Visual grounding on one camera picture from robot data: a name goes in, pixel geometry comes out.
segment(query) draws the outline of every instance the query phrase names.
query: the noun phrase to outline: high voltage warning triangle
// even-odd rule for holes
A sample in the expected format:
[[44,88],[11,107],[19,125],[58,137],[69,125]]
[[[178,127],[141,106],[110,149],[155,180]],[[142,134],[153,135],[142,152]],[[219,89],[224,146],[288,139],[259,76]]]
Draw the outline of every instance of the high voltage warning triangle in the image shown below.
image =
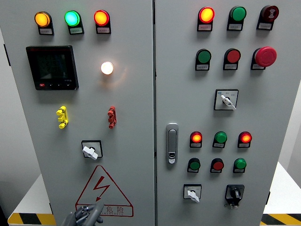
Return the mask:
[[96,166],[84,190],[75,204],[80,206],[91,205],[103,199],[104,208],[101,216],[133,217],[134,208],[123,194],[113,178],[101,165]]

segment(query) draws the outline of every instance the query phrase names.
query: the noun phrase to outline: red push button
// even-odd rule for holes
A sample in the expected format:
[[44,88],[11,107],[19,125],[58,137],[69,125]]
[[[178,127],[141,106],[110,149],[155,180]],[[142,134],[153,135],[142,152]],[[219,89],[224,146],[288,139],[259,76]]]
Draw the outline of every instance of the red push button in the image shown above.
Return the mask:
[[221,170],[224,168],[224,164],[222,162],[216,162],[214,165],[213,165],[213,169],[215,170]]
[[277,58],[277,52],[270,46],[260,48],[255,54],[255,61],[261,67],[271,66]]
[[279,9],[277,6],[265,6],[261,10],[261,16],[266,22],[273,22],[279,15]]
[[240,52],[237,49],[231,50],[227,55],[227,60],[230,63],[236,63],[240,59]]

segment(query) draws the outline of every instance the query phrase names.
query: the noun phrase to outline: black meter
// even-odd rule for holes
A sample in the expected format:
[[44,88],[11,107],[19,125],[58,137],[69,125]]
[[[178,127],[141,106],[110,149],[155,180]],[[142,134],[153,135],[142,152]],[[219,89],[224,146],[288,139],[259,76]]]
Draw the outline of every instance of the black meter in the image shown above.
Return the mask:
[[36,90],[76,90],[79,83],[72,46],[28,46]]

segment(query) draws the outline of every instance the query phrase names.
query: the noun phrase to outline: yellow fuse holder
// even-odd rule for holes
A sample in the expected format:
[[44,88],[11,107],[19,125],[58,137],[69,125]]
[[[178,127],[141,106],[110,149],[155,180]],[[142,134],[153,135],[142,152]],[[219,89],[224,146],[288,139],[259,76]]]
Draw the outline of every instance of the yellow fuse holder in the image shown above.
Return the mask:
[[61,124],[59,124],[60,129],[64,129],[68,124],[68,115],[67,115],[67,108],[65,106],[61,106],[60,109],[57,110],[56,115],[58,116],[57,120]]

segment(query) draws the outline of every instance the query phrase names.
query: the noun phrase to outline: red indicator light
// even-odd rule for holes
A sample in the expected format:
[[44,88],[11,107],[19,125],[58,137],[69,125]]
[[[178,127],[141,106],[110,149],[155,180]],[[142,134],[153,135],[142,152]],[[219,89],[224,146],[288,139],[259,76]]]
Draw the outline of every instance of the red indicator light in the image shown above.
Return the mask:
[[266,22],[273,22],[279,15],[279,9],[277,6],[265,6],[261,10],[261,16]]
[[271,66],[277,58],[277,52],[270,46],[260,48],[255,54],[255,61],[261,67]]
[[214,165],[213,165],[213,169],[215,170],[222,170],[224,168],[224,163],[223,162],[216,162]]
[[240,59],[240,52],[236,49],[231,50],[227,55],[227,60],[232,64],[238,62],[239,59]]
[[98,10],[94,13],[94,21],[99,26],[106,26],[110,21],[110,16],[105,10]]
[[239,135],[239,140],[242,142],[242,143],[250,143],[251,140],[252,140],[252,136],[249,132],[242,132],[240,135]]
[[198,17],[201,22],[208,24],[211,23],[214,19],[214,10],[211,7],[203,7],[199,14]]
[[200,132],[193,132],[190,136],[191,140],[194,142],[194,143],[199,143],[202,141],[202,134]]

